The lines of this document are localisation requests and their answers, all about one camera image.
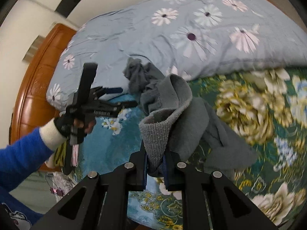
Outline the left forearm blue sleeve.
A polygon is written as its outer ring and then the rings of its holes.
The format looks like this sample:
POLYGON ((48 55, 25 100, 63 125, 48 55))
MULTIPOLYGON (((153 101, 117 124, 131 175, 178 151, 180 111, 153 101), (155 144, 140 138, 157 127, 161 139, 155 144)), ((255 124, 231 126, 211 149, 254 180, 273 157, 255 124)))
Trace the left forearm blue sleeve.
POLYGON ((14 190, 66 141, 61 122, 54 118, 1 149, 1 188, 7 192, 14 190))

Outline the left hand black glove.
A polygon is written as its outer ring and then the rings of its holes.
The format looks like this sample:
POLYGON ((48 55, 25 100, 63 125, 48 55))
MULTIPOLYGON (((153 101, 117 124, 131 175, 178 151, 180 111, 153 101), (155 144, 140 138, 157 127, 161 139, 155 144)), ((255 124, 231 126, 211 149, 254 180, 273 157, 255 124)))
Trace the left hand black glove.
POLYGON ((82 129, 82 136, 87 136, 88 134, 92 133, 93 128, 96 125, 96 119, 93 119, 87 125, 85 125, 84 122, 79 121, 78 119, 72 119, 62 115, 61 117, 56 117, 54 119, 54 124, 58 132, 65 138, 68 138, 68 136, 71 135, 73 127, 82 129))

